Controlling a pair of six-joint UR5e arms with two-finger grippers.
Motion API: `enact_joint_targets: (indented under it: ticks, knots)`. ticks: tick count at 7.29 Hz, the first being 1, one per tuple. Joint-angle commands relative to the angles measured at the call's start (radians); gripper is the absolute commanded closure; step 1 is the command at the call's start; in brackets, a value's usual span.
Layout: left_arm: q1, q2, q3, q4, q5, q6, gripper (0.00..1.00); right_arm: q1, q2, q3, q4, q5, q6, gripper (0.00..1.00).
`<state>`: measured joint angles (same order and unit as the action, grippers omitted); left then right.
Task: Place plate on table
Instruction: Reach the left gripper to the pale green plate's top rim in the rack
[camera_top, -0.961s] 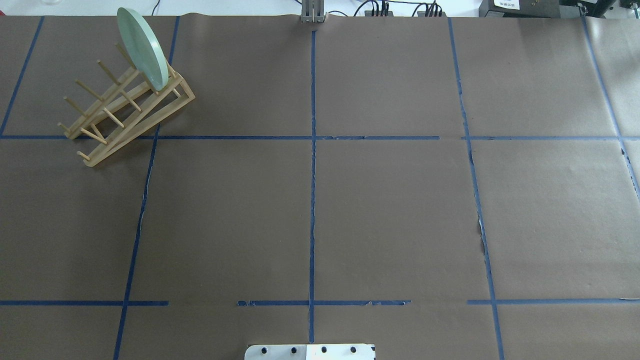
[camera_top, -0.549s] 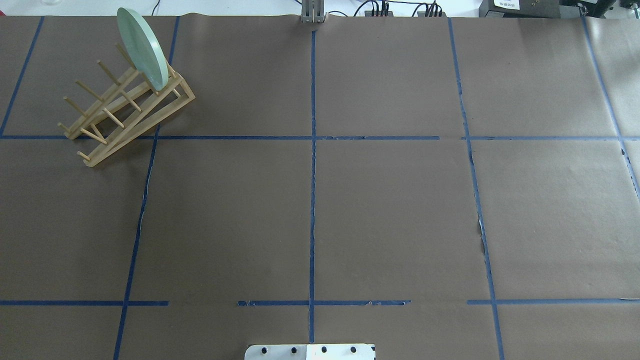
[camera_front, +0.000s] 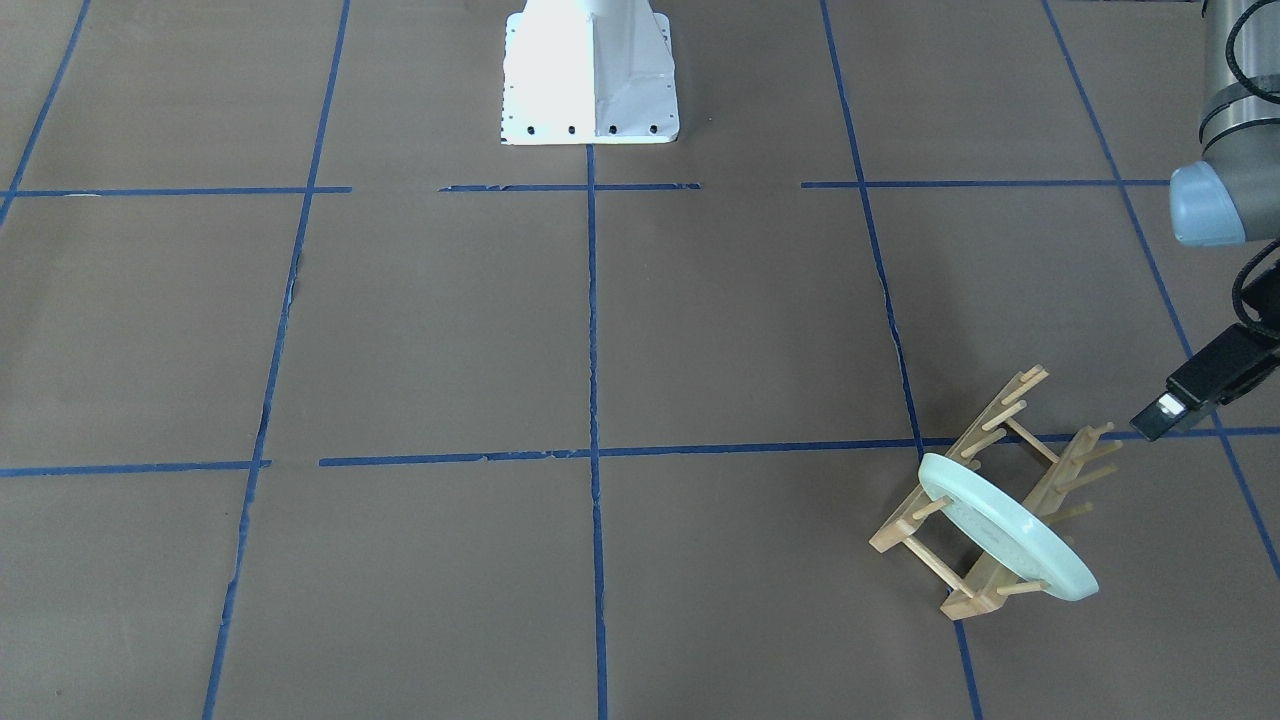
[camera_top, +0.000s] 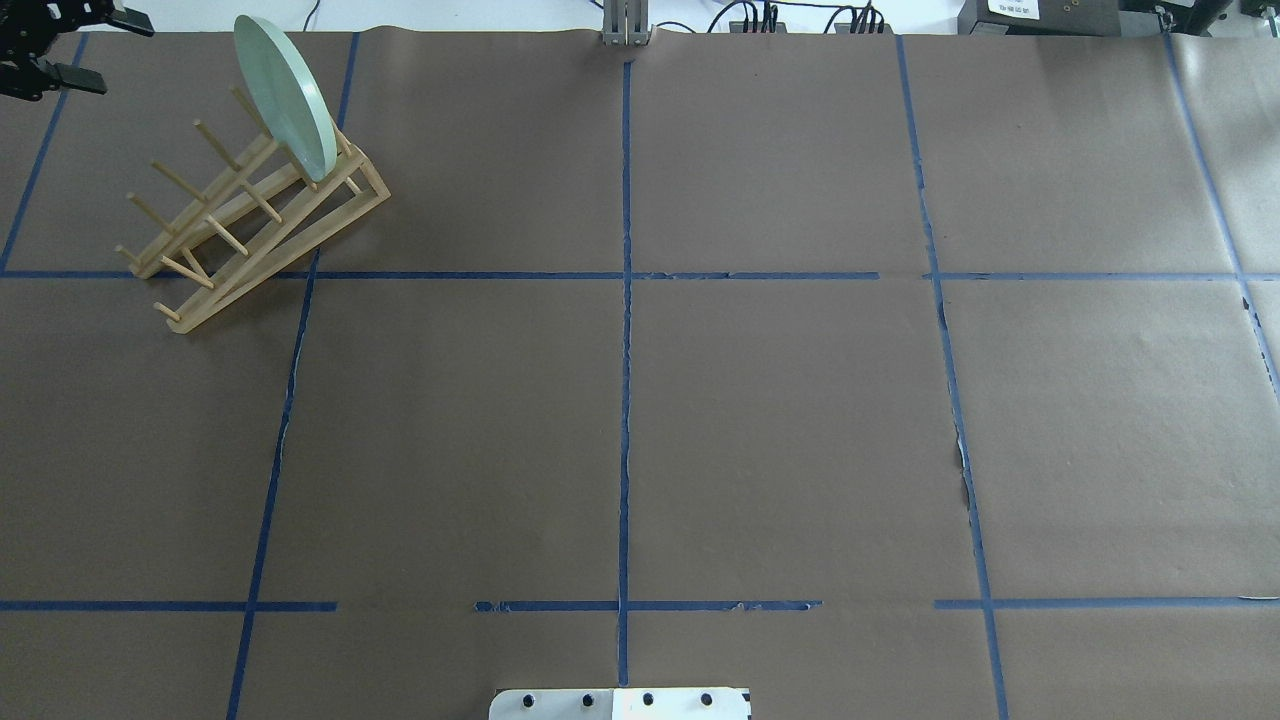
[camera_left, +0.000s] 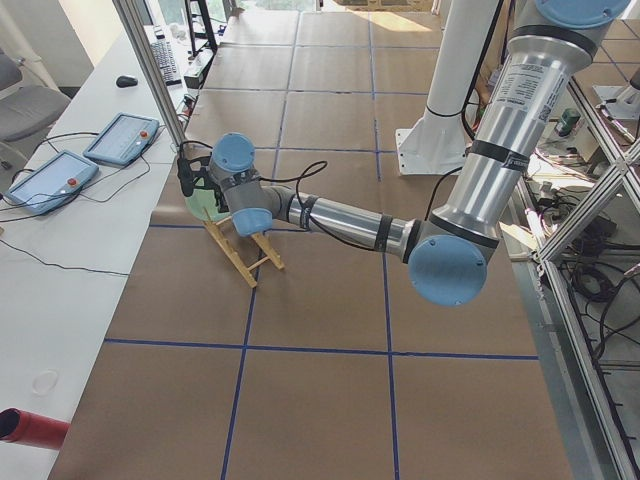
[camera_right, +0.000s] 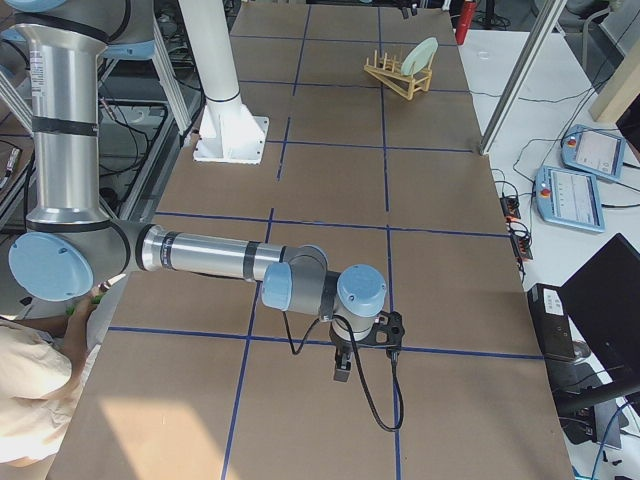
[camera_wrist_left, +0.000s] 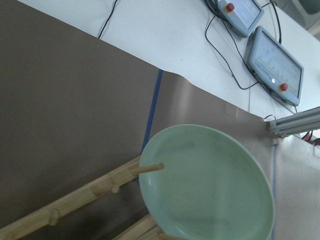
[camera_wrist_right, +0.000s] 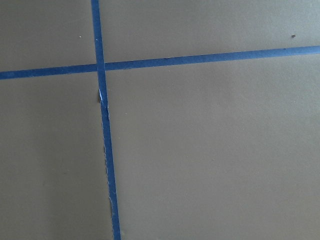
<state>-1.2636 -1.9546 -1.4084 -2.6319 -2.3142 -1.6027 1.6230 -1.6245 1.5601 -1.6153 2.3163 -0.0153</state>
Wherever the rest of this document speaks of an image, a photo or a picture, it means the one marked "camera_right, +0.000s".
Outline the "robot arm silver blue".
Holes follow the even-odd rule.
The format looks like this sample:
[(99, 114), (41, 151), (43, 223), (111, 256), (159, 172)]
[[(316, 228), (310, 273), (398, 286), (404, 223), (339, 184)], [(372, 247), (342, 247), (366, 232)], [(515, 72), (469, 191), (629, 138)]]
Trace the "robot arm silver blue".
[(120, 64), (149, 61), (180, 137), (194, 114), (186, 106), (150, 1), (15, 1), (13, 29), (29, 53), (37, 198), (25, 232), (10, 247), (15, 280), (34, 297), (61, 302), (94, 284), (132, 271), (172, 270), (257, 282), (264, 305), (327, 323), (335, 347), (334, 377), (362, 368), (364, 347), (396, 362), (404, 334), (401, 317), (384, 308), (387, 287), (368, 265), (329, 268), (316, 246), (180, 233), (152, 222), (169, 171), (152, 155), (140, 166), (122, 211), (109, 211), (100, 187), (107, 175), (99, 157), (105, 107), (99, 88)]

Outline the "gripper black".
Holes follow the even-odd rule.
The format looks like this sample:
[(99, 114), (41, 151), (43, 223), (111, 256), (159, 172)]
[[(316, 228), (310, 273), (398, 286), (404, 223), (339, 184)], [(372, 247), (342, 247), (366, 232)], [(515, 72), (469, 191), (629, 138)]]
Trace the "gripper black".
[(329, 328), (329, 336), (335, 346), (334, 381), (347, 382), (351, 372), (351, 353), (357, 349), (355, 335), (348, 329)]

